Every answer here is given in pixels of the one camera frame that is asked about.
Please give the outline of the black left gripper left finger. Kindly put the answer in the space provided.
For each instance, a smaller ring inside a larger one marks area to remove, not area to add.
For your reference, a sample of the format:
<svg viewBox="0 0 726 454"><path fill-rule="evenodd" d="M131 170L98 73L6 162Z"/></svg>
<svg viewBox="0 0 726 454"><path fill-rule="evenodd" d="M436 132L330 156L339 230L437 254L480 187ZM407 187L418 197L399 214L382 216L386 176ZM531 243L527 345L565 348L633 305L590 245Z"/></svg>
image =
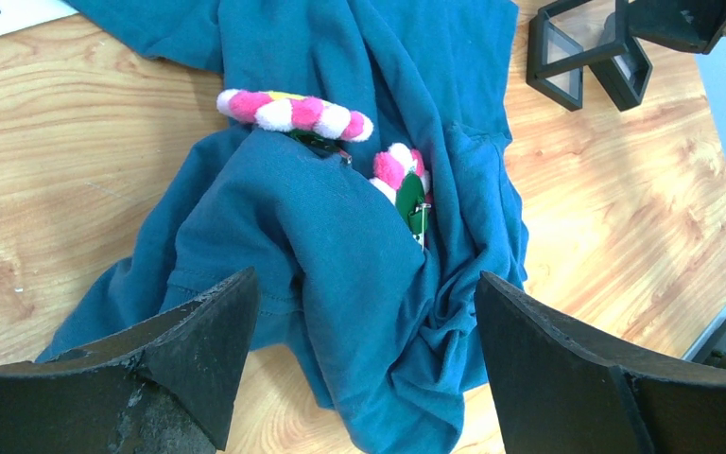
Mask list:
<svg viewBox="0 0 726 454"><path fill-rule="evenodd" d="M245 269L46 362L0 365L0 453L222 450L259 301Z"/></svg>

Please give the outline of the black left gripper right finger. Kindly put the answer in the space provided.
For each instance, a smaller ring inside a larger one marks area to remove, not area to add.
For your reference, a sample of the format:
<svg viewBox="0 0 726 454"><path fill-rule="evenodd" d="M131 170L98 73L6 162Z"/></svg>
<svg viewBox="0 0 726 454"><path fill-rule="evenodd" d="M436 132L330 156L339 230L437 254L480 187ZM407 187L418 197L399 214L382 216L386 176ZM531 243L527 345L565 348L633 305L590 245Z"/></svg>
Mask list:
<svg viewBox="0 0 726 454"><path fill-rule="evenodd" d="M483 272L477 327L509 453L726 453L726 355L621 340Z"/></svg>

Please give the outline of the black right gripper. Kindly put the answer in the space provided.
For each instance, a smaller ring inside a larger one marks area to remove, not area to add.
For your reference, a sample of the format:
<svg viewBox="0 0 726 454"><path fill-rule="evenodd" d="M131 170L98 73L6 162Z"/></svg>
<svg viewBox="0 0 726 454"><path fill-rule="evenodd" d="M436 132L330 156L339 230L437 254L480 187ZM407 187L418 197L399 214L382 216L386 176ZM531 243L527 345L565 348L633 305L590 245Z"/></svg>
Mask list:
<svg viewBox="0 0 726 454"><path fill-rule="evenodd" d="M708 54L726 38L726 0L553 1L528 23L527 85L577 111L591 64L618 111L638 107L653 65L636 38L627 44L628 24L636 38Z"/></svg>

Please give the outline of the blue garment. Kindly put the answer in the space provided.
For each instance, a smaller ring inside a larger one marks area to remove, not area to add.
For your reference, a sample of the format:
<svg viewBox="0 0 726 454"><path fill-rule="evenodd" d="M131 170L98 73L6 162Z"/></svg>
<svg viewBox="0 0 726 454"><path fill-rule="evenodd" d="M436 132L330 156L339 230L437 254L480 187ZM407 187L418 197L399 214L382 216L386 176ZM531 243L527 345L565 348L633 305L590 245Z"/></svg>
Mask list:
<svg viewBox="0 0 726 454"><path fill-rule="evenodd" d="M318 404L368 453L448 453L487 379L474 293L521 286L528 232L504 165L511 1L77 1L143 57L230 89L316 96L372 137L320 157L232 124L196 143L137 236L41 353L49 360L255 268L253 348L285 344ZM393 143L431 176L422 249L369 179Z"/></svg>

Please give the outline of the pink white flower brooch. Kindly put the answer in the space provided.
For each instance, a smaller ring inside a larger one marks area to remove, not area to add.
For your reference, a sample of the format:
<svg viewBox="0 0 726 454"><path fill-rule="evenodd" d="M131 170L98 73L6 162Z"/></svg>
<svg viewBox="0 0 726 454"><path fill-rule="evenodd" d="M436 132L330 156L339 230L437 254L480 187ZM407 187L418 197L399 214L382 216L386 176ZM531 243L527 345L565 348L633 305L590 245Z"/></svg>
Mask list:
<svg viewBox="0 0 726 454"><path fill-rule="evenodd" d="M374 130L372 121L359 111L285 92L226 89L218 94L216 109L265 131L304 132L327 141L365 142Z"/></svg>

